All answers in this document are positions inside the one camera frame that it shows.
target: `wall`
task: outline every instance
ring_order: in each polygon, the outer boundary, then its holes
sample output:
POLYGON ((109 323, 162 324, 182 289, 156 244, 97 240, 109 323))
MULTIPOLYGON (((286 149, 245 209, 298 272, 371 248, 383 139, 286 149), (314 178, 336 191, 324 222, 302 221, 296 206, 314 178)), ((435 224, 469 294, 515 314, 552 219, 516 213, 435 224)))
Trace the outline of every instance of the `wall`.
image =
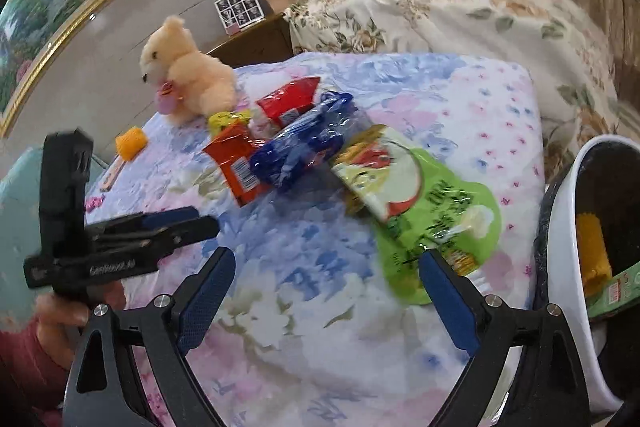
POLYGON ((95 153, 111 160, 114 138, 154 113, 152 89, 138 66, 146 38, 164 17, 179 13, 206 49, 224 35, 215 1, 113 0, 97 12, 53 61, 0 141, 0 177, 47 133, 78 126, 94 138, 95 153))

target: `bedside table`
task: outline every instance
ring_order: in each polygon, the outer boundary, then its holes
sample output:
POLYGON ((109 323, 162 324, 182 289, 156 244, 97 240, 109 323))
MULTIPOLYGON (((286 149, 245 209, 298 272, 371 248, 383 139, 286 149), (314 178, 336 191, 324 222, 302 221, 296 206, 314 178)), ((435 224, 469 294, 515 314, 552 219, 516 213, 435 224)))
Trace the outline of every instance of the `bedside table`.
POLYGON ((232 68, 293 57, 289 23, 282 13, 272 14, 231 37, 224 37, 208 53, 232 68))

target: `human hand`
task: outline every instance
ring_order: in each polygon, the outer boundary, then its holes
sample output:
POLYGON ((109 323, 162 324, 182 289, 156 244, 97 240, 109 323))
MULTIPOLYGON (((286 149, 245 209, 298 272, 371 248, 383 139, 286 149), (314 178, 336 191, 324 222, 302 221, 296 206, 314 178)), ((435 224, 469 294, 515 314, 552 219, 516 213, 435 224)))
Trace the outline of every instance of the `human hand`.
MULTIPOLYGON (((102 287, 102 302, 115 310, 127 304, 120 281, 102 287)), ((74 350, 65 327, 83 327, 89 320, 90 309, 82 302, 70 301, 55 293, 39 295, 36 299, 36 337, 51 360, 65 369, 71 368, 74 350)))

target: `floral bedsheet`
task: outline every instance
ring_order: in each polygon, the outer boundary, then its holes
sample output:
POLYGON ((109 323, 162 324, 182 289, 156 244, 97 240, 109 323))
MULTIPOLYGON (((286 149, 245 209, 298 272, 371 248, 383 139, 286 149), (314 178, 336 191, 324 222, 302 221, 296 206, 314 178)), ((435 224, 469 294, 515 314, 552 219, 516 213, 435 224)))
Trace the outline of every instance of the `floral bedsheet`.
POLYGON ((571 0, 302 0, 285 12, 296 52, 474 54, 529 70, 550 179, 615 132, 613 56, 571 0))
MULTIPOLYGON (((527 306, 544 177, 540 117, 524 68, 457 55, 303 54, 237 72, 241 90, 265 75, 319 75, 323 85, 353 93, 376 123, 491 188, 504 230, 470 279, 511 306, 527 306)), ((125 286, 129 306, 140 307, 173 292, 218 245, 234 251, 236 279, 203 343, 187 356, 226 424, 427 425, 467 355, 432 306, 405 306, 391 295, 371 227, 345 216, 331 172, 310 172, 289 194, 270 192, 239 208, 201 152, 209 142, 203 121, 172 128, 156 114, 145 132, 148 147, 88 217, 192 204, 218 218, 217 238, 176 251, 158 272, 125 286)), ((484 425, 500 406, 517 355, 508 359, 484 425)), ((144 354, 138 363, 154 412, 172 425, 144 354)))

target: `person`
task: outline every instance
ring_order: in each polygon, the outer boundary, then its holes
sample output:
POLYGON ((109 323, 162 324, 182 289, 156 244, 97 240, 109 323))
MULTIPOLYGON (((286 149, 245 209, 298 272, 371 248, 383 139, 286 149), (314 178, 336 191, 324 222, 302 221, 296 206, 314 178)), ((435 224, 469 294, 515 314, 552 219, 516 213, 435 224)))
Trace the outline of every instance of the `person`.
MULTIPOLYGON (((124 309, 120 282, 102 289, 102 300, 124 309)), ((83 327, 89 308, 55 293, 39 295, 33 318, 19 333, 0 331, 0 403, 2 424, 60 427, 63 400, 74 351, 66 327, 83 327)))

